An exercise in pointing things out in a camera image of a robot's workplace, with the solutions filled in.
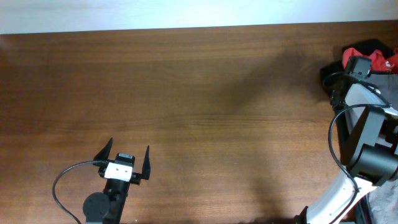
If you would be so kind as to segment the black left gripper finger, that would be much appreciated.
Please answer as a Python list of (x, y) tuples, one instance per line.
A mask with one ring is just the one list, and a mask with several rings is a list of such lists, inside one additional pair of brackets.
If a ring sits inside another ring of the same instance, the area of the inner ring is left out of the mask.
[(93, 158), (94, 161), (108, 161), (109, 154), (113, 145), (113, 138), (110, 138), (107, 144), (97, 155)]
[(150, 178), (151, 167), (150, 167), (149, 151), (150, 151), (150, 146), (147, 146), (144, 162), (142, 165), (142, 179), (144, 180), (149, 180)]

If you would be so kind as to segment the grey shorts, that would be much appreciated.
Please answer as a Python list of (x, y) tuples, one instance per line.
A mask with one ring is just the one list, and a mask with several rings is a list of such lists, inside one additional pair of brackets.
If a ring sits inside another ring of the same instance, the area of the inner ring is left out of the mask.
[[(372, 75), (369, 82), (397, 110), (397, 74)], [(386, 182), (368, 195), (372, 223), (397, 224), (397, 181)]]

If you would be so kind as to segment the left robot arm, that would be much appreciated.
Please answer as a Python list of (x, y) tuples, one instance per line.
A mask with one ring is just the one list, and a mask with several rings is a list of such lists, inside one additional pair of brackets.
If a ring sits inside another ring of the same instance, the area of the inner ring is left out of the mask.
[(119, 223), (130, 186), (150, 178), (150, 147), (146, 148), (142, 171), (134, 172), (134, 156), (118, 153), (115, 159), (109, 159), (112, 145), (113, 139), (110, 139), (93, 158), (98, 174), (106, 179), (106, 184), (103, 191), (89, 195), (83, 203), (85, 222), (89, 224)]

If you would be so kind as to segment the red garment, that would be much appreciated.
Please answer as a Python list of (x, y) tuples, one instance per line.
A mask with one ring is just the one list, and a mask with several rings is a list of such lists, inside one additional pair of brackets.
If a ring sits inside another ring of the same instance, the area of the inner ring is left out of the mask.
[(394, 49), (392, 56), (387, 57), (383, 56), (380, 50), (375, 50), (371, 55), (363, 55), (355, 48), (349, 48), (343, 52), (342, 64), (344, 68), (346, 68), (351, 56), (360, 56), (370, 59), (372, 61), (372, 71), (397, 74), (397, 48)]

